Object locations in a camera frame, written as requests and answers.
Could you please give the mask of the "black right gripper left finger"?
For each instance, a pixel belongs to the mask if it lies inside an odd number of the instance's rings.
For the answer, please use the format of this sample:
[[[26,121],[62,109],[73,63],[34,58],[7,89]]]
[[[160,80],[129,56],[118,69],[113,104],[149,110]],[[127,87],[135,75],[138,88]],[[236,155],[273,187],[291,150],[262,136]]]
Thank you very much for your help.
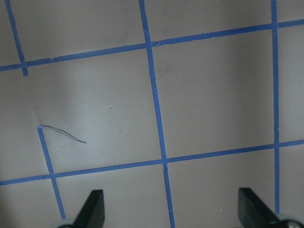
[[[93,190],[74,220],[73,228],[102,228],[105,222],[103,190]]]

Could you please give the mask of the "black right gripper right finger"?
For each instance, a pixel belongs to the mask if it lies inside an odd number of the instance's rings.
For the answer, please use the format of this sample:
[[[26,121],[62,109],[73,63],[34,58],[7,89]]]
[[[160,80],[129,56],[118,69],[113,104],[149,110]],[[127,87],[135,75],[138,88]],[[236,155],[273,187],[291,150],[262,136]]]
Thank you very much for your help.
[[[274,228],[281,222],[251,188],[238,189],[238,219],[244,228]]]

